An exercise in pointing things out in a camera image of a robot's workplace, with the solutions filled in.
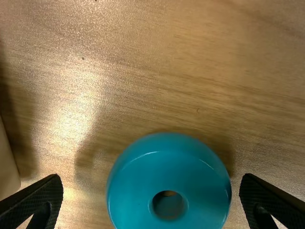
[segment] light wood tabletop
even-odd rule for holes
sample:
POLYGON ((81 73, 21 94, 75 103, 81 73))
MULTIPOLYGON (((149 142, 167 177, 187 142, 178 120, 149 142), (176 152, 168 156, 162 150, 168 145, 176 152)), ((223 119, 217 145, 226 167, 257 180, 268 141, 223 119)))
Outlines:
POLYGON ((61 176, 57 229, 112 229, 109 171, 160 131, 197 137, 223 160, 226 229, 248 228, 245 173, 305 200, 304 1, 0 5, 1 115, 22 187, 61 176))

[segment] wood grain surface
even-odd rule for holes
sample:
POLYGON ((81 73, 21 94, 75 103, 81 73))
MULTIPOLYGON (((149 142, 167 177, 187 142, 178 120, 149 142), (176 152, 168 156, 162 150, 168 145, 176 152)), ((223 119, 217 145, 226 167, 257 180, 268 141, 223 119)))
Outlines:
POLYGON ((57 229, 112 229, 105 183, 137 138, 177 131, 226 164, 226 229, 253 173, 305 200, 302 0, 0 0, 1 114, 25 187, 64 185, 57 229))

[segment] teal cylinder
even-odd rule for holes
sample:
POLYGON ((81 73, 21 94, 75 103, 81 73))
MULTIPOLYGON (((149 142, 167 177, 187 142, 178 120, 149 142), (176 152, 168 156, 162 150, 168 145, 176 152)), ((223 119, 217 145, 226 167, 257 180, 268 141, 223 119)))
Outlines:
POLYGON ((187 135, 138 139, 113 165, 107 210, 116 229, 220 229, 231 204, 225 166, 187 135))

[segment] center hole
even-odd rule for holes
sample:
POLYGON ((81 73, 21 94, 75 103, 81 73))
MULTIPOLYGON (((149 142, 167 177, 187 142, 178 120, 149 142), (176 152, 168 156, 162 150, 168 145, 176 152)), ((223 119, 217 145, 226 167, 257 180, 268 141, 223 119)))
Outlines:
POLYGON ((184 213, 185 208, 184 198, 174 191, 159 192, 152 199, 152 209, 161 219, 177 219, 184 213))

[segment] textured black pad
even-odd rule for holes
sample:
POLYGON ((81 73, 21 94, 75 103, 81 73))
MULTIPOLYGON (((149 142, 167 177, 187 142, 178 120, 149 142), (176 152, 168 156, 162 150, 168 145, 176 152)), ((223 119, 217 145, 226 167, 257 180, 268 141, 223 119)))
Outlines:
POLYGON ((0 229, 15 229, 32 214, 27 229, 53 229, 62 198, 60 177, 49 175, 0 202, 0 229))
POLYGON ((244 175, 239 197, 251 229, 278 229, 271 215, 289 229, 305 229, 305 203, 253 174, 244 175))

